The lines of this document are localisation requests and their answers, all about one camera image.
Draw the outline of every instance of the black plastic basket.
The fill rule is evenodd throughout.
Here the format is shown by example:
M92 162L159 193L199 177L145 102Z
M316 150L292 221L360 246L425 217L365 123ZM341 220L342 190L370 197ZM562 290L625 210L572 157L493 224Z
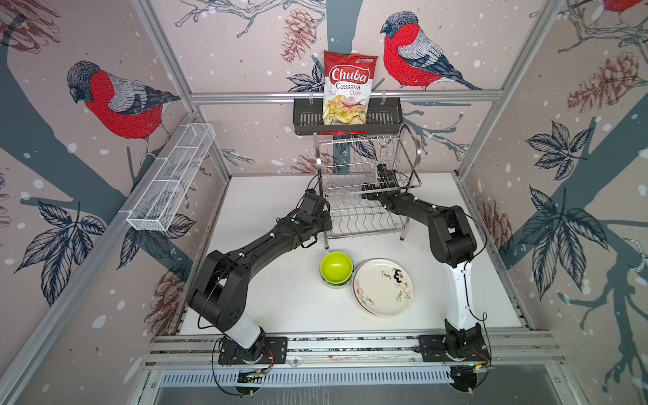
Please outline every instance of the black plastic basket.
M297 135L353 135L365 133L368 135L391 135L398 133L403 123L403 113L400 108L400 98L369 99L367 123L357 125L324 125L322 120L322 105L324 100L315 98L313 104L307 98L297 98L294 102L293 124Z

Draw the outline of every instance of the lime green bowl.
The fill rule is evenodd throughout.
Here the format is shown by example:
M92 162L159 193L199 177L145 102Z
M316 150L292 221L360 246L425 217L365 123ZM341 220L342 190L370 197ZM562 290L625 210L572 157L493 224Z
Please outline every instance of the lime green bowl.
M353 276L353 260L340 251L326 255L319 265L319 274L326 284L333 288L343 287Z

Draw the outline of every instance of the white table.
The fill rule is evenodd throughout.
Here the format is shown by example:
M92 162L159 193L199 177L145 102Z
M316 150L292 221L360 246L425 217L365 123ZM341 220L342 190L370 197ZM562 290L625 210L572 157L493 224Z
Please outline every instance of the white table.
M260 176L233 178L223 204L209 251L228 252L268 232L277 217L284 217L303 195L310 176ZM421 174L423 186L412 193L439 205L459 205L466 210L449 173ZM481 249L481 238L469 219ZM280 256L250 282L246 311L268 333L355 332L443 329L446 318L446 279L443 265L432 256L427 227L410 222L405 241L400 233L320 240L308 249L297 248ZM367 313L351 287L331 289L319 276L319 263L331 251L348 254L356 264L386 258L399 263L410 275L412 304L394 318ZM486 252L474 259L472 291L476 315L488 313L487 327L519 327L511 302ZM198 314L188 309L180 334L217 334L215 328L198 329ZM201 326L208 325L204 319Z

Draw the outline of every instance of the white plate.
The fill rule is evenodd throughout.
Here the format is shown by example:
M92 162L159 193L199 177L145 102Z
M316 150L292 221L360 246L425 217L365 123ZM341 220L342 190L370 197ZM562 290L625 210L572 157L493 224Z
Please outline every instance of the white plate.
M407 309L414 289L410 276L398 264L387 259L372 259L356 270L353 294L367 311L389 317Z

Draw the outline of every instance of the red and white chip bag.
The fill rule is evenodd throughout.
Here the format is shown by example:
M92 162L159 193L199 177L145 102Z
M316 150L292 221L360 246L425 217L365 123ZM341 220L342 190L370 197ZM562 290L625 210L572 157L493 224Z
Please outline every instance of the red and white chip bag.
M324 51L324 124L366 124L377 56Z

